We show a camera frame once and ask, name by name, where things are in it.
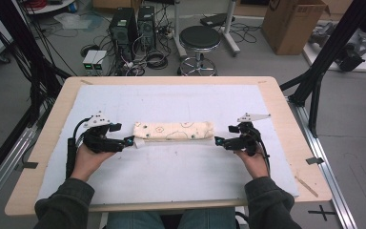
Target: gray floor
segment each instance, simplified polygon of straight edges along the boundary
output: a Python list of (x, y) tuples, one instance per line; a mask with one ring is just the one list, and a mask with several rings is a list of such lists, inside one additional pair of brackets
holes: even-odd
[[(182, 19), (182, 28), (199, 24), (199, 18)], [(84, 75), (81, 48), (91, 44), (95, 37), (106, 35), (105, 29), (109, 26), (109, 22), (100, 17), (94, 20), (96, 28), (63, 31), (59, 25), (49, 25), (52, 19), (42, 19), (45, 26), (56, 31), (49, 35), (49, 40), (78, 75)], [(249, 26), (259, 26), (261, 21), (249, 18), (236, 20)], [(260, 31), (251, 34), (256, 37), (256, 43), (238, 43), (241, 53), (237, 57), (232, 57), (225, 42), (208, 55), (216, 64), (219, 75), (270, 75), (281, 84), (309, 68), (302, 55), (275, 55)], [(170, 42), (170, 46), (173, 52), (168, 57), (169, 66), (161, 71), (147, 70), (145, 75), (176, 75), (179, 58), (174, 43)], [(57, 66), (69, 72), (58, 56), (55, 55), (54, 59)], [(15, 63), (0, 64), (0, 146), (30, 105), (29, 87)], [(289, 95), (294, 90), (290, 89), (284, 94)], [(366, 73), (326, 73), (322, 82), (317, 133), (357, 227), (366, 228)], [(4, 213), (19, 176), (20, 172), (14, 171), (0, 191), (0, 228), (31, 228), (36, 222), (35, 217), (11, 218)], [(334, 211), (331, 202), (303, 203), (296, 204), (292, 214), (304, 228), (340, 228), (336, 216), (328, 215), (325, 221), (320, 214), (308, 213), (319, 211), (319, 205), (327, 212)], [(98, 228), (99, 217), (98, 214), (91, 214), (89, 228)]]

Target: computer tower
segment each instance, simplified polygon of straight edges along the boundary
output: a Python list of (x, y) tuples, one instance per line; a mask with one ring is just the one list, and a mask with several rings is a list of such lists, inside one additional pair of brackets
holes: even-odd
[(137, 24), (141, 50), (143, 51), (154, 50), (156, 48), (154, 13), (153, 6), (141, 6), (139, 8)]
[(126, 61), (133, 61), (138, 48), (138, 30), (133, 8), (117, 8), (109, 25), (112, 42), (118, 54)]

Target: person's left hand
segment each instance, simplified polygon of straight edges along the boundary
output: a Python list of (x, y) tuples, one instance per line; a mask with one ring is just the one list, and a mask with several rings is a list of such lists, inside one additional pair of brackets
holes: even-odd
[(88, 181), (89, 177), (96, 171), (103, 161), (115, 155), (115, 153), (99, 153), (91, 151), (85, 144), (82, 144), (76, 154), (75, 167), (71, 178)]

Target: chair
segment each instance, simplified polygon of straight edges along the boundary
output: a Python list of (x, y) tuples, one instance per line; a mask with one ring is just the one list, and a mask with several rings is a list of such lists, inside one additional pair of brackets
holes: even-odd
[(210, 52), (218, 47), (221, 39), (219, 32), (205, 26), (193, 26), (180, 33), (180, 44), (188, 51), (195, 52), (195, 57), (188, 57), (180, 63), (177, 71), (180, 75), (217, 75), (215, 64), (204, 58), (203, 52)]

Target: person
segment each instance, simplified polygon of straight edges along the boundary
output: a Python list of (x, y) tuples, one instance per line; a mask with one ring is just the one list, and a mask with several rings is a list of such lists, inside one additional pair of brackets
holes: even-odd
[[(254, 156), (248, 156), (247, 152), (244, 151), (235, 151), (234, 153), (242, 159), (253, 178), (245, 185), (249, 208), (249, 227), (301, 228), (290, 215), (290, 211), (294, 206), (294, 197), (279, 188), (269, 177), (261, 147), (257, 147)], [(94, 194), (93, 188), (86, 182), (91, 174), (100, 167), (101, 163), (113, 155), (114, 153), (95, 154), (86, 145), (82, 144), (78, 149), (71, 177), (65, 180), (49, 198), (40, 199), (35, 203), (35, 213), (39, 220), (34, 228), (86, 228), (88, 209)], [(220, 221), (232, 217), (230, 208), (214, 208), (206, 211), (190, 210), (188, 213), (183, 214), (179, 228), (194, 228), (194, 226), (195, 228), (204, 228), (205, 225), (199, 224), (198, 221), (190, 222), (189, 219), (199, 219), (199, 214), (210, 213), (210, 211), (216, 211), (218, 214), (216, 218), (219, 221), (214, 224), (214, 227), (208, 224), (207, 228), (227, 228)], [(142, 219), (157, 221), (161, 224), (159, 216), (155, 212), (142, 213), (144, 215)], [(123, 220), (130, 220), (131, 217), (126, 214), (128, 213), (114, 214), (112, 219), (108, 221), (108, 229), (111, 229), (112, 226), (117, 228), (117, 223), (113, 223), (114, 221), (125, 223)], [(141, 223), (135, 225), (137, 227), (141, 226), (141, 228), (149, 228), (149, 224)]]

